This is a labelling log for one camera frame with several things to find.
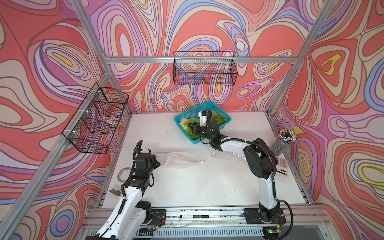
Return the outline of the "small perforated bag with cabbage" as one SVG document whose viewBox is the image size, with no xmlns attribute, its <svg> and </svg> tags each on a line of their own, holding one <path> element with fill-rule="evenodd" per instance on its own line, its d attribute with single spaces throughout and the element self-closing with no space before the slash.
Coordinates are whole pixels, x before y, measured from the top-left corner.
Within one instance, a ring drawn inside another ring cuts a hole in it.
<svg viewBox="0 0 384 240">
<path fill-rule="evenodd" d="M 204 163 L 197 156 L 187 152 L 158 153 L 156 157 L 164 168 L 187 169 Z"/>
</svg>

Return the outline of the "small metal clip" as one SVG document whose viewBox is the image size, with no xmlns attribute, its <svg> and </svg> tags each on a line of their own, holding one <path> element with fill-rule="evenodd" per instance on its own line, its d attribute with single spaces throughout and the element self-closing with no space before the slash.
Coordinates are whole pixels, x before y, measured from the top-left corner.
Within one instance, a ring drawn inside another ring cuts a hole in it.
<svg viewBox="0 0 384 240">
<path fill-rule="evenodd" d="M 111 189 L 109 189 L 109 192 L 117 197 L 121 196 L 121 190 L 119 186 L 113 186 Z"/>
</svg>

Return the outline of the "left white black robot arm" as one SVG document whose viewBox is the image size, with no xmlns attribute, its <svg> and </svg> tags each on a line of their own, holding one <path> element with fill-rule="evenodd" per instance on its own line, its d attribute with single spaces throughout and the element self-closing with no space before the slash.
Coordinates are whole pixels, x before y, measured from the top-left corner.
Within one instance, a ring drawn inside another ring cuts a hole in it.
<svg viewBox="0 0 384 240">
<path fill-rule="evenodd" d="M 153 171 L 161 166 L 150 149 L 142 149 L 139 140 L 133 152 L 133 165 L 121 185 L 121 197 L 105 224 L 87 240 L 132 240 L 142 225 L 152 219 L 152 205 L 143 201 L 147 188 L 155 183 Z"/>
</svg>

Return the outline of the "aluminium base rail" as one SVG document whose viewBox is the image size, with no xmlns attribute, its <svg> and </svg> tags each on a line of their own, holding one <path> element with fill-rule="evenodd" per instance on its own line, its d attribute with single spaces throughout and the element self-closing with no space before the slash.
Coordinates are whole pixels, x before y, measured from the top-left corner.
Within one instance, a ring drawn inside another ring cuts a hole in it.
<svg viewBox="0 0 384 240">
<path fill-rule="evenodd" d="M 244 213 L 244 206 L 166 208 L 165 223 L 153 234 L 136 239 L 198 240 L 263 238 L 268 224 L 257 224 Z M 292 206 L 294 225 L 288 240 L 336 240 L 338 237 L 325 211 L 309 205 Z"/>
</svg>

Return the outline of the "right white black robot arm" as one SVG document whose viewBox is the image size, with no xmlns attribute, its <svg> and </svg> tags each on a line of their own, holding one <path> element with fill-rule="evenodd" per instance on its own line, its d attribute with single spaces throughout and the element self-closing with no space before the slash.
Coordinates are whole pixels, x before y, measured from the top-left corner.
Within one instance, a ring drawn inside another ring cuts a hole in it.
<svg viewBox="0 0 384 240">
<path fill-rule="evenodd" d="M 290 212 L 290 225 L 294 223 L 293 210 L 287 201 L 280 200 L 276 193 L 275 176 L 277 174 L 278 159 L 270 150 L 264 140 L 258 138 L 246 141 L 239 138 L 230 138 L 223 135 L 219 124 L 213 117 L 212 110 L 199 112 L 198 123 L 188 123 L 193 135 L 208 140 L 207 144 L 214 150 L 229 152 L 246 159 L 251 173 L 258 178 L 261 198 L 259 202 L 260 220 L 266 224 L 278 221 L 285 224 L 281 203 L 288 207 Z"/>
</svg>

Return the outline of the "aluminium frame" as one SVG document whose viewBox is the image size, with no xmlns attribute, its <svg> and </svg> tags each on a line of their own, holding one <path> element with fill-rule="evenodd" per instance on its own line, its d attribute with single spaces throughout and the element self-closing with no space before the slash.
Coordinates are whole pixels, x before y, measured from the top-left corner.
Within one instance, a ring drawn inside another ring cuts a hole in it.
<svg viewBox="0 0 384 240">
<path fill-rule="evenodd" d="M 1 1 L 1 219 L 92 87 L 133 112 L 266 110 L 324 1 Z"/>
</svg>

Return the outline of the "cup of pens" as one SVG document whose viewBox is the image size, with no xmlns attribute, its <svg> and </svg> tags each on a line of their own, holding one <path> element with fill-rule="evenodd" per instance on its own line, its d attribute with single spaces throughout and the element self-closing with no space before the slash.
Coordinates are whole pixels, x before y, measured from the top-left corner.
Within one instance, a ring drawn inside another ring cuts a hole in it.
<svg viewBox="0 0 384 240">
<path fill-rule="evenodd" d="M 296 141 L 296 133 L 292 130 L 281 130 L 275 141 L 270 145 L 270 150 L 275 156 L 281 155 L 288 147 Z"/>
</svg>

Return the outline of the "teal plastic basket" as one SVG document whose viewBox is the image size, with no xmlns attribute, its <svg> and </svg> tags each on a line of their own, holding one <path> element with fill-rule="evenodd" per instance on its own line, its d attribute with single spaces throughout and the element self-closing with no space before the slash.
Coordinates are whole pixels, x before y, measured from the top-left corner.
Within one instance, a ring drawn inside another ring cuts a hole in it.
<svg viewBox="0 0 384 240">
<path fill-rule="evenodd" d="M 174 121 L 183 132 L 183 134 L 195 145 L 200 142 L 199 136 L 193 135 L 192 130 L 188 130 L 188 124 L 200 123 L 199 112 L 212 110 L 213 118 L 219 124 L 219 128 L 222 129 L 226 124 L 231 122 L 232 118 L 222 108 L 212 101 L 204 102 L 186 112 L 183 112 L 176 117 Z"/>
</svg>

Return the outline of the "clear blue zip-top bag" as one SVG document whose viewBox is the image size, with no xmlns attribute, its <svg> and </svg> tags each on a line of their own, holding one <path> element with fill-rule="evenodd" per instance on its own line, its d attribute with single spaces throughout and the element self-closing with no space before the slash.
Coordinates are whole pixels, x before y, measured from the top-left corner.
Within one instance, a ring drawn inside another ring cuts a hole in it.
<svg viewBox="0 0 384 240">
<path fill-rule="evenodd" d="M 221 152 L 218 150 L 215 150 L 213 148 L 210 148 L 211 157 L 214 159 L 221 159 L 221 160 L 231 160 L 231 161 L 238 161 L 246 163 L 247 160 L 244 156 L 232 153 L 232 152 Z"/>
</svg>

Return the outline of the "green chinese cabbage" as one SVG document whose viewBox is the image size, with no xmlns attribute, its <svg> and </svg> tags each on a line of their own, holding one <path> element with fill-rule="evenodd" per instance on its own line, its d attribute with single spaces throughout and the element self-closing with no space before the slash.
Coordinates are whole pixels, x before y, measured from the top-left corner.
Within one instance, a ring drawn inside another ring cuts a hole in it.
<svg viewBox="0 0 384 240">
<path fill-rule="evenodd" d="M 225 124 L 227 122 L 226 116 L 223 116 L 221 114 L 218 114 L 215 111 L 212 111 L 212 118 L 217 122 L 219 126 Z"/>
<path fill-rule="evenodd" d="M 200 138 L 200 136 L 198 135 L 193 135 L 192 132 L 191 132 L 191 127 L 189 126 L 189 124 L 200 124 L 200 119 L 195 119 L 195 118 L 192 118 L 192 119 L 186 119 L 186 118 L 183 118 L 181 121 L 180 121 L 180 125 L 181 127 L 184 129 L 184 131 L 186 132 L 187 136 L 190 137 L 192 140 L 197 140 Z"/>
</svg>

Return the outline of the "tape roll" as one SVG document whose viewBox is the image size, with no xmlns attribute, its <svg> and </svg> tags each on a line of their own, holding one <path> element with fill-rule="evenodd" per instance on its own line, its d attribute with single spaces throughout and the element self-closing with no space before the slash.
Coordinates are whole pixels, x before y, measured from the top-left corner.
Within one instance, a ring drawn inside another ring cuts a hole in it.
<svg viewBox="0 0 384 240">
<path fill-rule="evenodd" d="M 127 167 L 123 168 L 118 172 L 117 179 L 120 183 L 124 183 L 128 178 L 131 173 L 132 168 Z"/>
</svg>

